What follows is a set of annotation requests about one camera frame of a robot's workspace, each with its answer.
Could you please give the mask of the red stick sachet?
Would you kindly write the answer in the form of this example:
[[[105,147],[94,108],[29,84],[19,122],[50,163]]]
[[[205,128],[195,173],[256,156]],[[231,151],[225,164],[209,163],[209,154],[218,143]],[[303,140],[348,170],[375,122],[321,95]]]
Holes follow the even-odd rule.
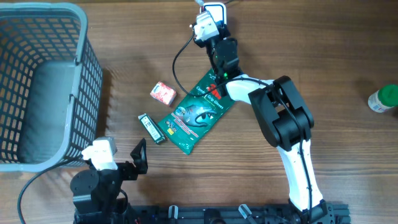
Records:
[[[202,7],[202,6],[204,6],[204,0],[195,0],[195,2],[200,6],[200,7]]]

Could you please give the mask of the green lidded jar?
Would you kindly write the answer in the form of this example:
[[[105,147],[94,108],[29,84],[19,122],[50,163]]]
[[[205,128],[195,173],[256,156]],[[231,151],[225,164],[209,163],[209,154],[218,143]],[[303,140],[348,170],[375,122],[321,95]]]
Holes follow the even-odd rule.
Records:
[[[377,113],[397,107],[397,85],[386,85],[368,98],[368,106]]]

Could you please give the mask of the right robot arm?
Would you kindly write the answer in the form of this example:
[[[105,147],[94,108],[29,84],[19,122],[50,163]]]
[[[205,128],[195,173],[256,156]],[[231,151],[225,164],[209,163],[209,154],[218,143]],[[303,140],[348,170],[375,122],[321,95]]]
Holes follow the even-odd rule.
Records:
[[[197,46],[206,48],[221,95],[252,106],[264,138],[275,147],[289,183],[289,202],[301,221],[313,223],[326,214],[325,201],[313,171],[310,146],[313,116],[293,81],[282,76],[260,80],[239,67],[238,43],[226,25],[214,22],[192,24]]]

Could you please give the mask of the green 3M gloves packet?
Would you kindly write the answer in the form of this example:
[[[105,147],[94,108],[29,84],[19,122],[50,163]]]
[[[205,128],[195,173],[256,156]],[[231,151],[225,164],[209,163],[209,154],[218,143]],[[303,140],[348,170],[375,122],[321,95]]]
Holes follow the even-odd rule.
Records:
[[[184,154],[189,155],[195,144],[209,132],[219,119],[234,105],[228,96],[221,96],[219,90],[205,94],[216,86],[215,74],[209,70],[158,126],[168,139]]]

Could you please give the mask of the red white small box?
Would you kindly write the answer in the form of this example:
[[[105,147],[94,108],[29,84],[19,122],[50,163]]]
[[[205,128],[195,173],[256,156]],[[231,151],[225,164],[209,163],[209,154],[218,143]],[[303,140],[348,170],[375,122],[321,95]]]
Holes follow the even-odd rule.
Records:
[[[177,96],[177,92],[162,82],[158,82],[150,92],[150,96],[159,102],[170,106]]]

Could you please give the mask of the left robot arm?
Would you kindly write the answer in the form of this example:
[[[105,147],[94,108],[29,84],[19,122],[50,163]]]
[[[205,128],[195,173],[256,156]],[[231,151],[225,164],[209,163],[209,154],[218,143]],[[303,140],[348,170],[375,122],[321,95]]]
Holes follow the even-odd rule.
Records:
[[[111,137],[95,139],[81,152],[89,168],[70,182],[74,223],[140,222],[121,186],[124,181],[135,181],[147,173],[146,140],[141,139],[131,151],[131,162],[115,162],[116,152],[116,141]]]

